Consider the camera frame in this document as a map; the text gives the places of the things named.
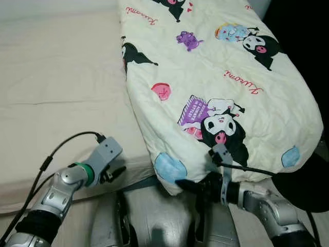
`bed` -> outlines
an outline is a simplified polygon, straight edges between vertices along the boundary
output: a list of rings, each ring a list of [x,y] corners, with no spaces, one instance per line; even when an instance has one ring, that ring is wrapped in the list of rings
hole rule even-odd
[[[64,139],[93,130],[123,147],[114,183],[75,199],[154,175],[126,92],[116,1],[0,1],[0,214],[22,206],[45,157]],[[42,179],[83,161],[97,145],[65,145]]]
[[[236,165],[294,171],[319,141],[323,127],[312,94],[246,1],[32,3],[0,0],[0,213],[22,205],[44,158],[80,131],[113,136],[123,147],[113,165],[127,172],[75,199],[155,173],[172,195],[181,192],[175,179],[201,180],[212,144],[201,141],[200,109],[207,117],[222,115],[218,121],[234,129],[215,136],[226,144],[238,140],[229,148]],[[247,37],[264,42],[265,36],[276,45],[273,58],[246,51]],[[87,136],[72,141],[43,178],[82,161],[95,145]],[[233,173],[235,181],[265,177]]]

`black cable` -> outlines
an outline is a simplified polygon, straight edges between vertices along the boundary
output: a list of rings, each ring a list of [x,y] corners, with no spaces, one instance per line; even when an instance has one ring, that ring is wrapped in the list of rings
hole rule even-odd
[[[270,172],[270,171],[266,171],[266,170],[262,170],[262,169],[257,169],[257,168],[252,168],[252,167],[234,166],[234,165],[227,165],[227,164],[223,164],[223,163],[220,163],[218,166],[223,166],[223,167],[228,167],[228,168],[233,168],[233,169],[238,169],[238,170],[244,170],[244,171],[253,171],[253,172],[266,174],[266,175],[269,175],[269,176],[275,176],[276,175],[276,173],[274,173],[274,172]]]
[[[312,230],[313,230],[316,245],[317,245],[317,247],[321,247],[319,232],[318,232],[318,228],[317,228],[317,225],[315,223],[315,220],[313,218],[313,215],[310,211],[306,211],[306,213],[307,213],[307,216],[309,218],[310,224],[312,226]]]
[[[40,171],[38,173],[38,175],[36,176],[33,185],[30,189],[30,192],[25,200],[25,203],[23,205],[23,207],[19,210],[19,212],[17,213],[17,215],[14,217],[14,219],[10,222],[7,230],[5,231],[5,233],[3,234],[3,236],[0,239],[0,247],[4,247],[6,244],[6,239],[9,236],[9,234],[11,233],[11,231],[14,229],[14,227],[16,226],[16,224],[18,223],[18,221],[20,220],[20,218],[22,217],[22,215],[24,214],[27,206],[29,205],[29,203],[31,202],[32,198],[36,195],[36,193],[38,193],[38,191],[41,189],[41,187],[52,177],[49,176],[46,178],[45,181],[43,181],[39,187],[35,190],[35,187],[40,179],[41,174],[48,168],[50,162],[53,159],[53,156],[57,153],[57,151],[64,145],[66,144],[68,141],[72,140],[73,138],[80,136],[80,135],[86,135],[86,134],[93,134],[96,136],[97,138],[97,142],[101,143],[103,140],[106,139],[106,137],[104,135],[101,135],[97,132],[94,131],[84,131],[84,132],[80,132],[77,133],[69,138],[67,138],[66,140],[62,141],[53,151],[52,153],[46,158],[46,160],[43,162],[42,166],[40,167]]]

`purple cartoon bear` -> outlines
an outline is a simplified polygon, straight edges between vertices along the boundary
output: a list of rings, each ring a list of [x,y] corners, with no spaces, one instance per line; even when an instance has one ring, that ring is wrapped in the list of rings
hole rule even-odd
[[[178,43],[184,43],[187,46],[187,51],[191,51],[198,47],[199,43],[203,40],[198,41],[192,32],[182,31],[180,35],[176,37]]]

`mattress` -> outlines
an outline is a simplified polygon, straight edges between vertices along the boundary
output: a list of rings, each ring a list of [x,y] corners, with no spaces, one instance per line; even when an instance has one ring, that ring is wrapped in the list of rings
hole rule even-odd
[[[81,199],[154,174],[126,92],[116,1],[0,1],[0,214],[17,210],[46,156],[93,130],[113,136],[127,171],[82,189]],[[81,136],[54,157],[42,179],[83,161],[97,145]]]
[[[200,181],[224,144],[238,168],[299,169],[320,139],[318,105],[246,0],[121,0],[127,89],[158,179]],[[233,169],[234,181],[268,175]]]

